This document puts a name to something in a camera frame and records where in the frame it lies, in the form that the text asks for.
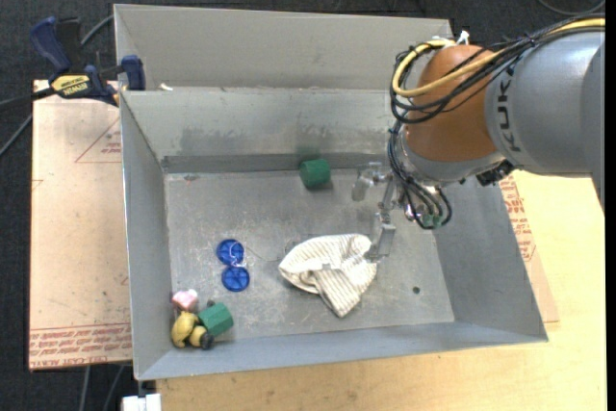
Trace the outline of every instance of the wooden table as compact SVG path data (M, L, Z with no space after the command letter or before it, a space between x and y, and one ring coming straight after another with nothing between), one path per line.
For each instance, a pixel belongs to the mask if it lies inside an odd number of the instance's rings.
M605 218L592 182L515 178L560 317L548 343L161 380L163 409L606 409Z

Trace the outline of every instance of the yellow cable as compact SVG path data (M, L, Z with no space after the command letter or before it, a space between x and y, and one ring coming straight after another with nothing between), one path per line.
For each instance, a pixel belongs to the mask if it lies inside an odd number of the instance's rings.
M558 33L561 31L572 30L576 28L590 28L590 27L605 27L605 18L599 17L599 18L594 18L594 19L584 19L581 21L572 21L568 24L565 24L564 26L548 31L547 35ZM419 56L421 53L423 53L425 50L428 50L428 49L445 48L448 46L453 46L454 44L455 42L450 39L433 39L431 41L427 41L425 43L418 45L417 48L415 48L415 50L413 50L406 57L404 57L402 62L400 62L400 64L396 68L396 71L394 72L394 77L392 78L392 89L394 90L394 92L406 98L412 98L414 96L420 96L422 94L426 94L427 92L431 92L432 90L435 90L436 88L448 83L449 81L452 81L453 79L456 79L457 77L460 77L461 75L467 74L473 70L483 67L486 64L489 64L502 52L502 50L499 50L498 52L488 55L487 57L484 57L483 59L475 61L471 64L464 65L460 67L459 69L457 69L456 71L452 72L451 74L448 74L444 77L436 79L432 81L431 83L425 86L422 86L421 88L414 88L412 90L403 90L400 87L399 84L400 84L400 77L402 76L402 72L417 56Z

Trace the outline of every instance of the gray metal bin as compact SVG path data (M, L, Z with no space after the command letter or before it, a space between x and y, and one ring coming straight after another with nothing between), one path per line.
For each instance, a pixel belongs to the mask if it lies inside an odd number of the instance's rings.
M351 187L387 163L396 53L446 21L115 6L115 29L118 59L139 55L147 77L120 103L137 379L547 340L498 187L448 187L434 234L394 213L392 253L343 319L277 269L303 240L369 233L383 191L353 202ZM313 157L329 187L303 187ZM246 248L240 293L220 282L225 238ZM169 338L170 294L188 288L235 321L207 351Z

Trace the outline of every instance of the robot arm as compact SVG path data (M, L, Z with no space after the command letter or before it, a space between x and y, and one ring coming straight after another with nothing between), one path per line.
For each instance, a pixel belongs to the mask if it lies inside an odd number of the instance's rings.
M448 184L494 184L516 168L591 176L604 207L604 32L604 17L590 15L487 48L434 39L399 55L388 156L406 216L442 226Z

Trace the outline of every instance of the blue clamp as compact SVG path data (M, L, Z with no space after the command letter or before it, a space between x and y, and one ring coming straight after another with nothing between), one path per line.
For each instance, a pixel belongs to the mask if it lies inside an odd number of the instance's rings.
M76 19L72 19L71 21L72 23L69 24L66 22L65 25L63 25L63 21L61 21L58 25L56 17L52 15L37 23L30 30L30 41L35 49L54 66L54 73L48 79L49 86L52 87L53 90L41 94L40 96L34 94L32 99L37 99L38 97L44 97L53 93L61 97L70 97L68 91L54 90L55 85L53 85L53 82L62 75L68 73L72 74L72 71L84 74L90 79L87 82L88 87L85 90L80 90L78 93L73 93L73 97L95 98L103 100L106 103L117 105L116 89L101 79L101 75L108 72L112 72L115 76L124 72L128 77L129 90L145 90L143 64L136 55L124 57L121 64L112 69L99 71L93 64L86 64L84 68L76 69L75 63L71 60L69 53L73 56L73 60L79 58L79 40L73 38L77 37L81 25ZM69 37L71 39L62 39L62 37L59 37L59 27L64 27L64 37ZM72 48L72 50L66 50L67 46Z

